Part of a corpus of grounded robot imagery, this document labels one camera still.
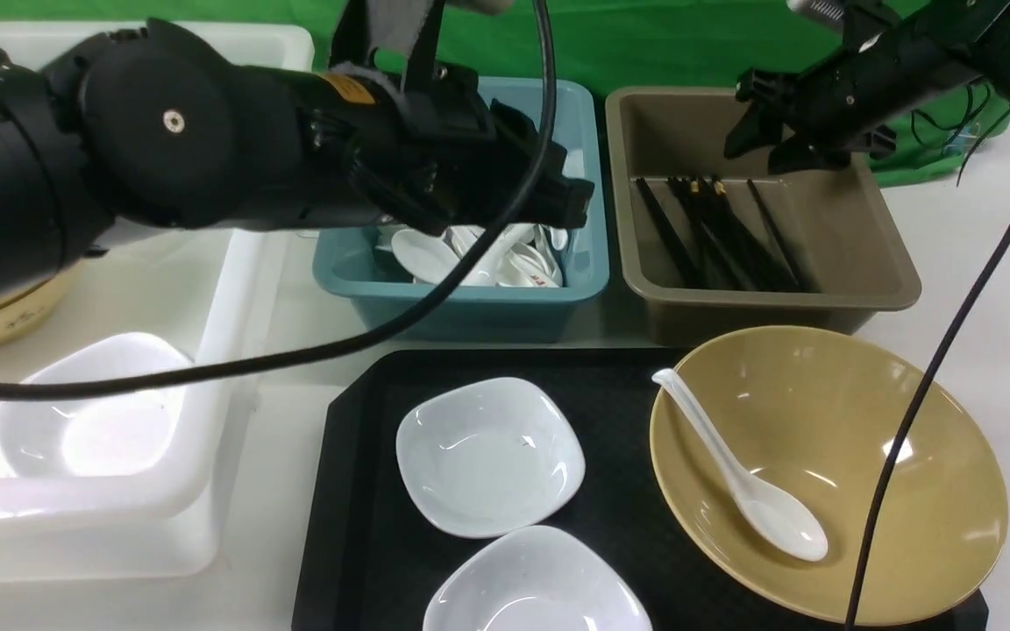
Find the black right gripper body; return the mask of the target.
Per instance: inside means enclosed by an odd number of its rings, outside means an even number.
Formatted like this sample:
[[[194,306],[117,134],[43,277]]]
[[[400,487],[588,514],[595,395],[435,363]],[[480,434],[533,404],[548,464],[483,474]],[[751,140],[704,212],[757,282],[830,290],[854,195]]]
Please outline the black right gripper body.
[[[855,154],[885,159],[897,133],[900,63],[889,52],[831,52],[802,72],[750,68],[735,84],[746,111],[724,140],[724,156],[768,148],[770,174],[843,169]]]

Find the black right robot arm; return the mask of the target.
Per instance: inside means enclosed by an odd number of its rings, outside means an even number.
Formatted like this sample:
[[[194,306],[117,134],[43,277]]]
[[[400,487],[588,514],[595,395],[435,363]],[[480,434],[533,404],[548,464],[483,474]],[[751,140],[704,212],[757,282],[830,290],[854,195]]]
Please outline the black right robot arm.
[[[908,17],[882,1],[791,1],[839,47],[800,72],[750,68],[735,87],[747,109],[724,156],[769,148],[771,174],[843,169],[895,151],[890,120],[986,83],[1010,103],[1010,1],[930,1]]]

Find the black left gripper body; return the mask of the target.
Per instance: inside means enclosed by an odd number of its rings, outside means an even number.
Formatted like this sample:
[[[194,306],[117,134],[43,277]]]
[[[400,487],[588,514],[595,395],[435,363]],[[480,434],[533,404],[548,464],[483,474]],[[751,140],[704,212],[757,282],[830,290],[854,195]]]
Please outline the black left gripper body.
[[[309,140],[297,212],[303,230],[403,224],[432,235],[489,226],[544,157],[518,223],[586,226],[594,185],[562,174],[566,150],[540,145],[536,123],[480,96],[472,69],[447,67],[409,92],[364,67],[314,74],[295,85]]]

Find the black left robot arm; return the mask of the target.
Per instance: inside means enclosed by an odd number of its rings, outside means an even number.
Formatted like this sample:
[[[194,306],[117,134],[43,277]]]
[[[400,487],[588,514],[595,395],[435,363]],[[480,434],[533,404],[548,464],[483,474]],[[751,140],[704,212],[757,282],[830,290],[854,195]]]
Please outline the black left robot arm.
[[[401,73],[361,1],[322,73],[235,64],[157,18],[41,69],[0,49],[0,298],[169,231],[489,226],[537,125],[436,60],[442,12],[414,11]]]

